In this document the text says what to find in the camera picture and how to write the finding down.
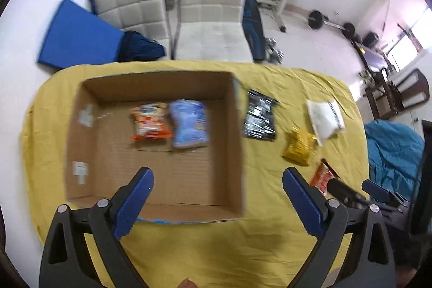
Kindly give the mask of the open cardboard box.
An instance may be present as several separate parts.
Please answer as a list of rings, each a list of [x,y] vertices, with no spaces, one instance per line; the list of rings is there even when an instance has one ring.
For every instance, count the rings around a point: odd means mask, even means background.
[[[242,119],[229,72],[159,71],[85,80],[72,109],[66,198],[80,207],[110,198],[141,167],[154,174],[140,219],[204,223],[244,213]],[[133,109],[179,99],[203,103],[205,145],[178,149],[170,138],[135,141]]]

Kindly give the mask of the dark blue cloth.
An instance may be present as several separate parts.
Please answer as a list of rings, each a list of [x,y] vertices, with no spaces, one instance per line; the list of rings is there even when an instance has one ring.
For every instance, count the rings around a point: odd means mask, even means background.
[[[137,31],[126,31],[116,56],[117,62],[156,61],[166,56],[165,48]]]

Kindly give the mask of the black treadmill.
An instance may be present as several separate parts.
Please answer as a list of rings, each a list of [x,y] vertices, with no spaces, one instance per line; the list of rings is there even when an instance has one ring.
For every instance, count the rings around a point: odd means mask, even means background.
[[[382,69],[392,70],[394,68],[385,54],[377,50],[364,47],[361,43],[355,41],[354,39],[351,40],[351,44],[357,52],[357,55],[364,66],[364,70],[367,72],[377,72]]]

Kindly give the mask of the light blue tissue packet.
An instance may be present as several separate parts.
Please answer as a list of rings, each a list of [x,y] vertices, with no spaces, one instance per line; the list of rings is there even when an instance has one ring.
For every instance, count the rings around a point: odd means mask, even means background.
[[[207,115],[201,101],[179,99],[169,104],[174,123],[173,147],[186,149],[207,145]]]

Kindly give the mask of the orange snack packet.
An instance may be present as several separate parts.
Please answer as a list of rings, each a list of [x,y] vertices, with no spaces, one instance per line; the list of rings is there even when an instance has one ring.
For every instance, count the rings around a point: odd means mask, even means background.
[[[135,121],[134,141],[172,138],[173,132],[168,123],[167,103],[142,104],[131,109],[130,114]]]

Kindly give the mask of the dumbbell on floor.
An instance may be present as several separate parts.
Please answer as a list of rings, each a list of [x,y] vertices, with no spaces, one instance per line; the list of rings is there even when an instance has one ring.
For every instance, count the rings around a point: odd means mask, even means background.
[[[277,43],[274,38],[265,38],[266,61],[270,64],[282,64],[284,53],[276,48]]]

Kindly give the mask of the white pillow packet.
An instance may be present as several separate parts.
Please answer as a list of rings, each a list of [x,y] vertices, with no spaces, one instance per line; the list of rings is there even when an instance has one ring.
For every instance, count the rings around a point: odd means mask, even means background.
[[[319,146],[340,131],[346,130],[339,104],[332,101],[307,101],[307,109],[314,135]]]

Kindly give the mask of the black snack packet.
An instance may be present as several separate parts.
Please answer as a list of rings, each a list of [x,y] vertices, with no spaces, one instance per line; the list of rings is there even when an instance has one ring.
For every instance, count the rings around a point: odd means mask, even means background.
[[[275,115],[273,110],[278,101],[258,91],[248,91],[248,109],[244,121],[244,136],[257,140],[276,139]]]

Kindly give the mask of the blue foam mat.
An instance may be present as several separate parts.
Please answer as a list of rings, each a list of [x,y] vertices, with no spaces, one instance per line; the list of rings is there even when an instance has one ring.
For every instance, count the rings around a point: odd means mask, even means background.
[[[120,29],[72,0],[63,0],[46,31],[37,63],[54,69],[116,60],[123,37]]]

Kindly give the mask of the dark wooden chair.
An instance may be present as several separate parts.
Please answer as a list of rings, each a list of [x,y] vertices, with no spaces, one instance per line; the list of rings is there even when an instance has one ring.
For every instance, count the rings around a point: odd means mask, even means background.
[[[431,91],[428,79],[414,69],[399,83],[382,78],[365,89],[374,120],[390,120],[428,102]]]

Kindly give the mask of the left white padded chair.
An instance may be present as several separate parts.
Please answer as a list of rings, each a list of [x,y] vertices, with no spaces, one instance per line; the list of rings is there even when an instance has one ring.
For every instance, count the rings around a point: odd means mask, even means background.
[[[136,31],[162,45],[171,59],[172,35],[165,0],[92,0],[94,13],[122,31]]]

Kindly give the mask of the red snack packet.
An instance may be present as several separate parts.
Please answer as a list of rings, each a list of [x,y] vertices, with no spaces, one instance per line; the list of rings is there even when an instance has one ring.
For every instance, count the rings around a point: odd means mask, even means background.
[[[331,179],[339,178],[339,174],[329,165],[326,159],[321,159],[319,166],[316,169],[316,172],[313,178],[310,181],[310,185],[312,187],[317,188],[321,194],[326,197],[327,196],[327,184]]]

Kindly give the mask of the yellow snack packet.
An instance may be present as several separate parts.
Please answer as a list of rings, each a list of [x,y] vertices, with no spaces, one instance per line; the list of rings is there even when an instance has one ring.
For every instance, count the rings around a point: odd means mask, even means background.
[[[292,129],[286,133],[286,147],[282,153],[282,157],[294,164],[300,166],[308,166],[309,158],[317,144],[317,138],[304,129]]]

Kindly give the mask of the white padded chair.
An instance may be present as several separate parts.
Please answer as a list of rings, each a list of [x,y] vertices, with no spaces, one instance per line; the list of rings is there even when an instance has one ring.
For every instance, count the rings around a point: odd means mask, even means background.
[[[174,59],[252,63],[245,0],[178,0]]]
[[[162,45],[171,59],[172,35],[165,0],[92,0],[94,13],[122,31],[136,31]]]

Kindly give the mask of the teal blue blanket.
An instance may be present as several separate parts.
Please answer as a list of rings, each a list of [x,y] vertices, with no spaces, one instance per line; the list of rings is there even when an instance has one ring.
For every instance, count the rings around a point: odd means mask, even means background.
[[[406,125],[376,120],[364,125],[369,177],[381,187],[412,199],[420,182],[424,140]]]

